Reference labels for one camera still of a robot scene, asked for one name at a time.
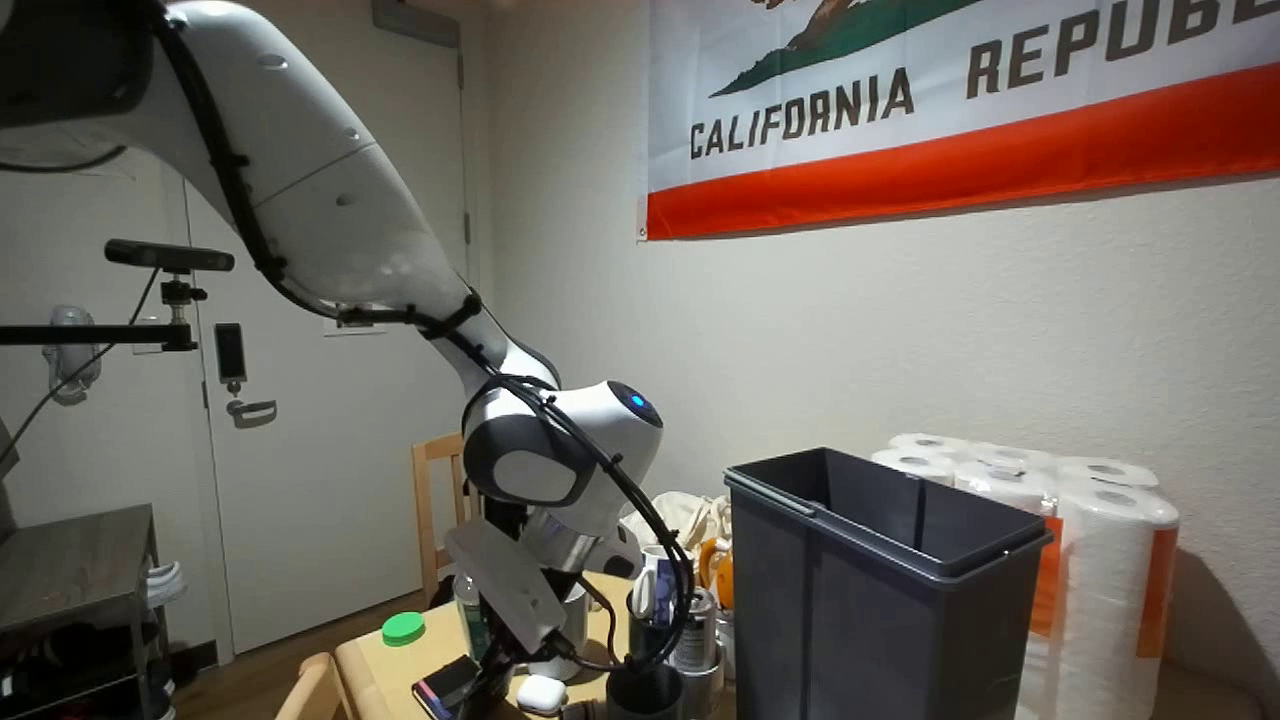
paper towel roll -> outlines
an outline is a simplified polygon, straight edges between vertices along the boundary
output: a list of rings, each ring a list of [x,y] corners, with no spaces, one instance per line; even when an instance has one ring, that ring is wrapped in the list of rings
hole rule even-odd
[[[1147,720],[1172,594],[1181,514],[1145,490],[1066,481],[1062,631],[1052,716]]]
[[[1042,637],[1029,637],[1023,671],[1015,692],[1015,720],[1052,720],[1054,696],[1054,643]]]
[[[896,468],[902,475],[925,475],[934,485],[954,485],[954,459],[930,447],[880,447],[872,453],[872,464]]]
[[[920,453],[946,453],[961,456],[966,442],[961,435],[930,435],[930,432],[899,432],[889,442],[889,447],[920,447]]]
[[[1054,456],[1031,453],[1031,447],[1010,447],[1010,446],[966,446],[965,456],[984,459],[1001,472],[1048,472],[1054,468]]]
[[[1010,505],[1036,518],[1048,518],[1054,505],[1054,485],[1036,468],[1008,468],[984,456],[966,456],[954,464],[954,490],[987,497],[996,505]]]
[[[1147,490],[1147,491],[1160,490],[1151,468],[1107,459],[1107,456],[1058,456],[1054,472],[1066,485],[1110,485],[1110,490]]]

robotic arm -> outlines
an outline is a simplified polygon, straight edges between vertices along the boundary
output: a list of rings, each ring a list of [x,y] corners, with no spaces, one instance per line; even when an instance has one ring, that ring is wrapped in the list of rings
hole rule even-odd
[[[661,412],[615,382],[560,388],[555,367],[454,278],[360,116],[262,15],[221,0],[0,0],[0,58],[0,136],[54,149],[69,130],[90,125],[147,149],[210,201],[290,305],[428,335],[466,393],[462,468],[478,497],[548,514],[582,542],[560,571],[581,571],[625,502],[669,538],[637,490]],[[478,594],[499,597],[494,615],[530,652],[555,626],[548,590],[484,590],[499,580],[474,569]]]

black trash can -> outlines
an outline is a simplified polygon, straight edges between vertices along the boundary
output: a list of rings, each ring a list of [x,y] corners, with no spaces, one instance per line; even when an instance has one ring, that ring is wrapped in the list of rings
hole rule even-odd
[[[1042,522],[810,447],[729,468],[745,720],[1010,720]]]

white wall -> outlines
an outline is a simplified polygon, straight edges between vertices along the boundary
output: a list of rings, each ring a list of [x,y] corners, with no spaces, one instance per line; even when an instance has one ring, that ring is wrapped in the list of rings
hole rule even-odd
[[[1172,652],[1280,713],[1280,186],[640,246],[642,26],[490,6],[490,285],[566,382],[661,402],[647,490],[902,429],[1151,464],[1192,554]]]
[[[418,42],[356,34],[367,26],[367,0],[251,0],[266,13],[352,102],[367,130],[390,155],[412,155],[409,186],[418,187],[418,155],[412,145],[417,120],[404,107]],[[462,21],[462,47],[474,53],[466,83],[466,155],[484,155],[484,35],[474,10],[460,0],[431,0],[428,10]],[[79,149],[58,149],[62,159],[82,159],[108,145],[75,136]],[[23,139],[0,139],[0,159],[23,155]],[[466,171],[466,201],[484,210],[484,171]],[[96,171],[75,178],[9,178],[0,171],[0,323],[42,323],[53,305],[82,305],[96,323],[123,323],[144,278],[100,261],[108,238],[221,246],[233,234],[208,227],[208,210],[186,197],[176,171],[144,153],[126,153]],[[484,285],[478,253],[462,261]],[[18,468],[2,481],[18,526],[62,522],[123,505],[153,505],[160,526],[160,554],[183,561],[186,594],[171,605],[167,626],[176,639],[221,639],[229,650],[229,597],[221,507],[210,475],[208,415],[199,410],[199,357],[156,357],[116,349],[102,360],[100,384],[82,404],[53,404],[18,446]],[[42,395],[38,349],[0,349],[0,415],[9,429]]]

cable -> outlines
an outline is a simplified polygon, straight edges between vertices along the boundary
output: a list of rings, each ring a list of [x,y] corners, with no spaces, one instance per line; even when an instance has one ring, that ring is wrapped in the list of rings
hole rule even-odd
[[[87,167],[113,164],[123,153],[126,153],[126,145],[116,145],[116,149],[87,155],[87,159],[75,159],[75,164],[2,164],[0,159],[0,171],[28,171],[28,178],[87,171]]]
[[[144,312],[153,290],[156,290],[160,269],[153,269],[144,297],[135,301],[135,309],[126,312],[126,323],[135,323],[135,316]],[[42,404],[71,384],[82,367],[90,367],[96,360],[102,360],[116,344],[102,344],[100,353],[90,353],[79,367],[71,367],[69,376],[58,376],[38,402],[35,410],[23,415],[23,423],[12,432],[12,442],[0,447],[0,464],[9,456],[17,456],[17,446],[23,442],[23,432],[35,423],[35,415],[42,412]]]
[[[689,554],[676,545],[676,533],[661,522],[661,514],[640,491],[640,485],[618,468],[618,459],[605,456],[570,415],[563,415],[555,404],[548,404],[539,395],[539,388],[542,388],[539,382],[530,382],[530,376],[490,376],[486,384],[511,393],[516,402],[524,402],[536,421],[542,421],[551,432],[560,432],[576,447],[582,447],[605,468],[605,475],[625,491],[625,502],[637,505],[640,522],[661,542],[661,548],[665,548],[665,557],[671,564],[671,577],[676,577],[676,615],[669,626],[665,643],[657,643],[653,658],[629,661],[629,667],[657,667],[661,661],[669,661],[676,652],[680,628],[689,626],[689,605],[690,605],[690,561],[689,561]]]
[[[581,585],[582,585],[587,597],[608,611],[608,639],[605,639],[608,665],[587,665],[576,650],[570,650],[570,661],[576,661],[581,667],[587,667],[587,671],[615,671],[615,667],[618,667],[618,661],[615,661],[615,652],[610,652],[615,611],[610,611],[608,597],[605,597],[587,577],[581,577]]]

